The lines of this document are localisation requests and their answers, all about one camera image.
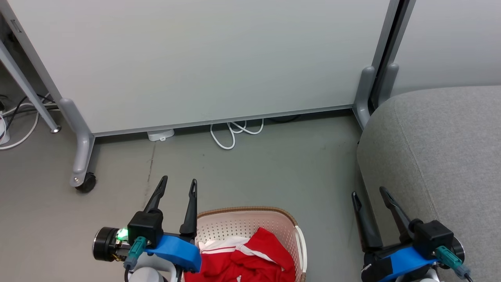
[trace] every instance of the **chair cushion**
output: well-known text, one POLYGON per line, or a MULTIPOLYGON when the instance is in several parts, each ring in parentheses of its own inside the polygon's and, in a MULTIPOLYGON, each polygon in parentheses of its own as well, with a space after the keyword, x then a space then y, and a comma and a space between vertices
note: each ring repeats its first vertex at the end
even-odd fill
MULTIPOLYGON (((463 244, 475 281, 501 273, 501 86, 409 92, 369 119, 357 160, 385 244, 398 242, 379 187, 407 215, 437 219, 463 244)), ((451 270, 441 279, 459 281, 451 270)))

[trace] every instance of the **black wheel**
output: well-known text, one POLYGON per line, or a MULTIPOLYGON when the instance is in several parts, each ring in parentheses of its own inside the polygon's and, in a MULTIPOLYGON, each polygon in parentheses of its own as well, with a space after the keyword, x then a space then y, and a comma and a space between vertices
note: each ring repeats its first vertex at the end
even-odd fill
POLYGON ((96 186, 96 176, 93 173, 88 172, 85 174, 84 182, 75 188, 82 193, 89 193, 92 189, 94 189, 94 186, 96 186))

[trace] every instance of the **black cable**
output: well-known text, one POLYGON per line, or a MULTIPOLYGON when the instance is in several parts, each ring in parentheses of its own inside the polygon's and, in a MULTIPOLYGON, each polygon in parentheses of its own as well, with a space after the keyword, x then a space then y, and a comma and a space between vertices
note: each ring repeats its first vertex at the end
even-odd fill
POLYGON ((5 132, 7 132, 7 130, 9 129, 9 127, 11 126, 11 123, 12 123, 12 120, 14 120, 14 116, 18 113, 18 110, 19 110, 19 107, 21 107, 21 104, 26 100, 27 97, 24 97, 23 99, 21 99, 21 102, 19 102, 18 106, 16 107, 16 109, 14 110, 14 113, 12 115, 12 118, 9 120, 9 122, 7 123, 7 126, 4 128, 5 130, 2 132, 2 134, 0 135, 0 138, 2 138, 5 134, 5 132))
MULTIPOLYGON (((52 103, 55 103, 55 102, 54 102, 52 99, 50 99, 50 98, 43 97, 42 95, 39 95, 39 94, 37 94, 37 96, 39 96, 39 97, 43 98, 44 100, 50 101, 50 102, 52 102, 52 103)), ((22 104, 22 103, 23 103, 23 102, 24 102, 27 98, 28 98, 28 97, 24 97, 23 99, 21 99, 21 101, 18 103, 18 105, 17 105, 16 109, 14 110, 14 112, 13 112, 12 114, 9 114, 9 115, 4 116, 4 118, 5 118, 5 117, 7 117, 7 116, 12 116, 12 118, 11 118, 11 119, 9 120, 9 122, 7 123, 7 127, 5 128, 5 130, 2 132, 2 134, 0 134, 0 139, 1 139, 4 135, 5 135, 5 132, 7 132, 7 130, 8 130, 8 129, 9 129, 9 127, 11 126, 11 123, 12 123, 12 121, 14 120, 14 116, 15 116, 16 114, 18 114, 19 107, 21 107, 21 104, 22 104)))
MULTIPOLYGON (((47 100, 47 101, 50 101, 52 103, 55 103, 54 101, 52 101, 52 99, 49 99, 49 98, 46 98, 46 97, 43 97, 42 95, 38 95, 39 97, 47 100)), ((18 106, 16 107, 16 109, 14 110, 14 112, 12 113, 12 118, 9 120, 9 123, 7 124, 7 127, 5 128, 5 131, 7 131, 9 129, 9 127, 11 126, 11 123, 12 121, 14 120, 14 116, 18 113, 18 110, 19 110, 19 107, 21 107, 21 104, 27 99, 27 97, 24 97, 23 99, 21 99, 21 101, 19 102, 18 106)))
POLYGON ((37 96, 38 96, 38 97, 40 97, 40 98, 43 98, 44 100, 47 100, 47 101, 49 101, 49 102, 52 102, 52 103, 54 103, 54 104, 56 103, 56 102, 54 102, 54 100, 52 100, 52 99, 50 99, 50 98, 47 98, 47 97, 45 97, 45 96, 42 96, 42 95, 40 95, 40 94, 37 94, 37 96))
MULTIPOLYGON (((56 105, 53 105, 53 106, 47 106, 45 107, 47 110, 56 110, 56 109, 59 109, 56 105)), ((20 110, 18 111, 18 114, 19 113, 24 113, 24 112, 30 112, 30 111, 38 111, 37 109, 27 109, 27 110, 20 110)), ((4 117, 10 117, 10 116, 13 116, 13 113, 10 113, 10 114, 6 114, 4 115, 4 117)))
POLYGON ((124 274, 124 281, 129 282, 129 270, 130 270, 130 265, 125 267, 125 274, 124 274))
POLYGON ((23 99, 21 99, 21 102, 19 102, 18 106, 16 107, 16 109, 12 113, 12 118, 7 123, 7 127, 5 128, 5 131, 7 131, 9 129, 9 127, 11 126, 11 123, 14 120, 14 116, 18 113, 19 107, 21 107, 21 104, 26 100, 26 98, 27 97, 24 97, 23 99))
POLYGON ((176 265, 176 275, 177 275, 177 282, 181 282, 181 280, 183 279, 183 269, 176 265))
POLYGON ((473 282, 473 279, 471 279, 471 277, 467 273, 464 275, 464 278, 466 278, 468 282, 473 282))
POLYGON ((297 114, 294 117, 286 119, 286 120, 279 120, 279 119, 275 119, 275 118, 272 118, 272 117, 269 117, 268 119, 271 120, 271 121, 273 121, 273 122, 276 122, 276 123, 287 123, 287 122, 291 122, 291 121, 294 121, 294 120, 298 119, 300 116, 301 116, 300 114, 297 114))

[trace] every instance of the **red cloth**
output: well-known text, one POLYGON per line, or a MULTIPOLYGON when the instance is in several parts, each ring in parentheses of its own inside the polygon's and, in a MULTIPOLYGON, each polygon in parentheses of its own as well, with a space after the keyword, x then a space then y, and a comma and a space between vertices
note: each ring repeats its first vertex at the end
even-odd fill
POLYGON ((202 253, 199 273, 185 273, 186 282, 294 282, 296 269, 289 252, 264 228, 233 252, 202 253))

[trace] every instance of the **laundry basket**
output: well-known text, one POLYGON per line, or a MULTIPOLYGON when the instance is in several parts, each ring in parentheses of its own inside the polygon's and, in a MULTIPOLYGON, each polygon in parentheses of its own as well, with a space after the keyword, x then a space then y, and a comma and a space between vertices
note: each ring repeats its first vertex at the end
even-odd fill
POLYGON ((308 265, 306 243, 298 223, 283 209, 273 207, 236 207, 198 214, 198 242, 224 240, 229 236, 250 238, 259 227, 273 233, 291 254, 296 266, 296 282, 306 280, 308 265))

